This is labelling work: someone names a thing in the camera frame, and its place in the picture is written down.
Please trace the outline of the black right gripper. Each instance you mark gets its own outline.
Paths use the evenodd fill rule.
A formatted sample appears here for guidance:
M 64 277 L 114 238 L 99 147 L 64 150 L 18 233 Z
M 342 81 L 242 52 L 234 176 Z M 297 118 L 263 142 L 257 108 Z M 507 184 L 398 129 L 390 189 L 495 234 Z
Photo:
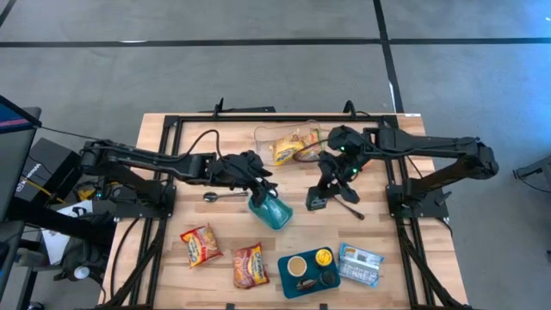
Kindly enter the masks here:
M 319 153 L 318 167 L 321 171 L 317 187 L 329 190 L 329 196 L 340 195 L 345 201 L 357 204 L 360 198 L 349 182 L 360 170 L 356 155 L 341 153 L 336 156 L 322 151 Z

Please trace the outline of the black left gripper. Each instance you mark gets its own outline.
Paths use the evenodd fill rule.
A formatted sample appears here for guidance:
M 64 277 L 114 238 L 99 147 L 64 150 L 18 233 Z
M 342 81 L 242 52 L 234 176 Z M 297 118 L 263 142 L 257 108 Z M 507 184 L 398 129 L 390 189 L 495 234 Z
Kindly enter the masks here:
M 264 169 L 259 155 L 253 151 L 228 154 L 210 164 L 210 184 L 215 187 L 265 189 L 267 195 L 279 196 L 277 183 L 269 183 L 272 172 Z

